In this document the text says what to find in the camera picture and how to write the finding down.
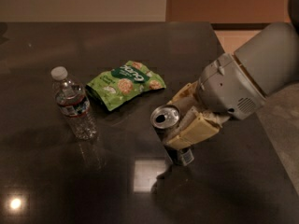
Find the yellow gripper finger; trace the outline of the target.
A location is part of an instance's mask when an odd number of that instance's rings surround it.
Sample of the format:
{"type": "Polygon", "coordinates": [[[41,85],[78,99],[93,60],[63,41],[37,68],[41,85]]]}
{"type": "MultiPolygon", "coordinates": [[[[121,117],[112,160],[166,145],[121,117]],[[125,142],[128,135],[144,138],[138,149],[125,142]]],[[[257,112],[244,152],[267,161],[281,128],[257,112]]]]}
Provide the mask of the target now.
{"type": "Polygon", "coordinates": [[[180,89],[173,98],[168,102],[180,110],[189,110],[193,106],[198,106],[199,102],[196,98],[196,88],[198,82],[188,83],[180,89]]]}
{"type": "Polygon", "coordinates": [[[229,119],[229,115],[217,115],[209,110],[199,112],[192,107],[177,128],[165,136],[164,144],[175,150],[190,147],[217,134],[229,119]]]}

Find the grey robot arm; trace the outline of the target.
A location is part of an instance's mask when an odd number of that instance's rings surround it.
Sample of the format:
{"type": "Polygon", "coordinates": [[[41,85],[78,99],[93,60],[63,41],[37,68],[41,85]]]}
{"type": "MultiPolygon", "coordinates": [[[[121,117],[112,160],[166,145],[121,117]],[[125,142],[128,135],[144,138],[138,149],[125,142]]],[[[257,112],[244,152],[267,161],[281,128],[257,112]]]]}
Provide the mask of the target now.
{"type": "Polygon", "coordinates": [[[166,133],[164,145],[180,150],[207,140],[224,122],[247,118],[298,79],[299,0],[288,0],[288,15],[288,22],[269,24],[178,91],[169,104],[180,111],[181,120],[166,133]]]}

